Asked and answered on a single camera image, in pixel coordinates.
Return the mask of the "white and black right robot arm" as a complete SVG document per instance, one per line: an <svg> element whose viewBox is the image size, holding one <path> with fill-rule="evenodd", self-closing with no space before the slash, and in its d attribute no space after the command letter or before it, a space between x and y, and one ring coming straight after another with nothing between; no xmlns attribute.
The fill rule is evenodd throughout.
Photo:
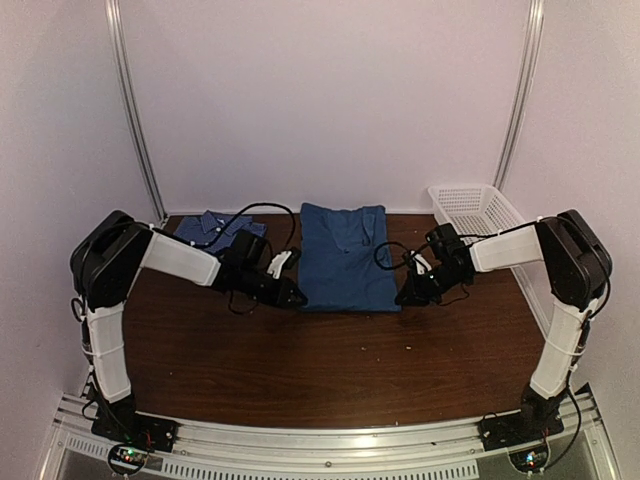
<svg viewBox="0 0 640 480"><path fill-rule="evenodd" d="M521 397L512 430L535 440L551 424L569 393L570 376L584 353L590 323L608 302L612 259L575 209L541 217L492 234L459 234L450 223L425 236L437 260L419 250L403 255L406 280L395 297L399 306L441 304L450 289L469 285L480 273L541 262L553 296L552 320L536 369Z"/></svg>

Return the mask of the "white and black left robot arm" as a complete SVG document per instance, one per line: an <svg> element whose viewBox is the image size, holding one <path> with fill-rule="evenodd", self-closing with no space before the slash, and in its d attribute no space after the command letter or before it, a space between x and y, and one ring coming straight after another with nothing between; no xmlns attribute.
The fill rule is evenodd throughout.
<svg viewBox="0 0 640 480"><path fill-rule="evenodd" d="M297 263L300 250L282 251L261 268L266 245L264 238L241 230L230 246L212 254L204 245L114 210L73 251L74 301L81 308L78 318L100 411L106 429L121 443L133 444L144 433L126 369L122 329L124 308L141 271L154 270L221 293L240 292L280 309L305 306L307 297L284 274Z"/></svg>

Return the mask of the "blue grey cloth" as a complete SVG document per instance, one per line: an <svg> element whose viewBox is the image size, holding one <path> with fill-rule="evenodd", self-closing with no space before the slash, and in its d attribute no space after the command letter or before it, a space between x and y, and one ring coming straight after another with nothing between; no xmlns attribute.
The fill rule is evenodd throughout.
<svg viewBox="0 0 640 480"><path fill-rule="evenodd" d="M298 285L307 312L399 312L383 206L332 210L304 203L300 210Z"/></svg>

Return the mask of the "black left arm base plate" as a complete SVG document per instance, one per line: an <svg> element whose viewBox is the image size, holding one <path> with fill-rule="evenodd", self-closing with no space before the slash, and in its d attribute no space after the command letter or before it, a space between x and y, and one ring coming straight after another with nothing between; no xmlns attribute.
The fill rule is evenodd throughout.
<svg viewBox="0 0 640 480"><path fill-rule="evenodd" d="M96 436L138 449L166 453L173 450L177 430L176 421L141 414L134 415L133 425L128 431L106 415L98 416L91 426L91 432Z"/></svg>

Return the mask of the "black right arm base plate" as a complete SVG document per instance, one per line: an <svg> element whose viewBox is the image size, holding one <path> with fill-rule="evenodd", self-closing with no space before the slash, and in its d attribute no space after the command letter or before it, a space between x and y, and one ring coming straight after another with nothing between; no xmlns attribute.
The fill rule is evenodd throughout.
<svg viewBox="0 0 640 480"><path fill-rule="evenodd" d="M542 442L546 437L562 433L564 424L553 417L545 426L534 427L525 422L520 412L498 415L485 414L477 424L485 451Z"/></svg>

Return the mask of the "blue checked shirt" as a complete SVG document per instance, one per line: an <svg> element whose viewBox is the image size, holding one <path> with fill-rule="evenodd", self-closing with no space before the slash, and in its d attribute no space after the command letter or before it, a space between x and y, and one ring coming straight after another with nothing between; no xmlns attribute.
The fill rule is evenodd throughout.
<svg viewBox="0 0 640 480"><path fill-rule="evenodd" d="M174 231L174 235L194 244L208 244L206 251L216 252L230 247L240 231L264 237L267 226L255 222L250 215L233 219L231 214L206 211L199 216L185 216Z"/></svg>

